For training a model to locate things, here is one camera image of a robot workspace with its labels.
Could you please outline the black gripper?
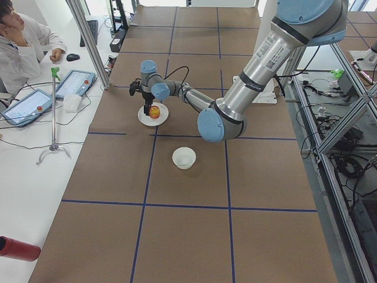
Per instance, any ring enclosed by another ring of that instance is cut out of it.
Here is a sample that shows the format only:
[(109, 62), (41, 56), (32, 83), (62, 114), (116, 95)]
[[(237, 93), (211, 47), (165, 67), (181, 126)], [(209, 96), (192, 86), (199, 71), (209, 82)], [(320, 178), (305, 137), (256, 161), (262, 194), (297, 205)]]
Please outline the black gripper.
[(145, 100), (145, 105), (143, 107), (143, 113), (146, 115), (146, 116), (149, 116), (149, 112), (150, 112), (150, 107), (153, 105), (153, 100), (154, 100), (154, 96), (152, 95), (152, 93), (148, 93), (148, 92), (143, 92), (142, 93), (142, 97), (143, 99)]

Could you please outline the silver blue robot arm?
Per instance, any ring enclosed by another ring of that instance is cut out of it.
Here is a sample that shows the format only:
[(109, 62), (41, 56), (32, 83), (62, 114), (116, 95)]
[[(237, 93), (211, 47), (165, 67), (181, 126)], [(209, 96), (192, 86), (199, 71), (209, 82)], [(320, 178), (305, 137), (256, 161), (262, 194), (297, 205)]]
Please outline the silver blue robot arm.
[(152, 60), (141, 63), (141, 77), (133, 82), (130, 94), (142, 94), (145, 112), (154, 99), (179, 97), (199, 112), (197, 128), (204, 140), (235, 139), (247, 127), (245, 110), (264, 91), (291, 53), (299, 47), (341, 41), (346, 34), (347, 13), (347, 1), (278, 1), (269, 34), (226, 95), (217, 100), (184, 81), (163, 78)]

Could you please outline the person's hand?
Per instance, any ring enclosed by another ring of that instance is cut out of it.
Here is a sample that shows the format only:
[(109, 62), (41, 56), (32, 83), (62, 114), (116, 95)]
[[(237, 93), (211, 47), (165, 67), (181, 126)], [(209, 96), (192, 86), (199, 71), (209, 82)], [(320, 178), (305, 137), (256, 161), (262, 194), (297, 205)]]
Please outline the person's hand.
[(62, 55), (65, 53), (64, 50), (56, 48), (52, 50), (52, 54), (49, 56), (50, 60), (54, 63), (59, 62), (62, 58)]

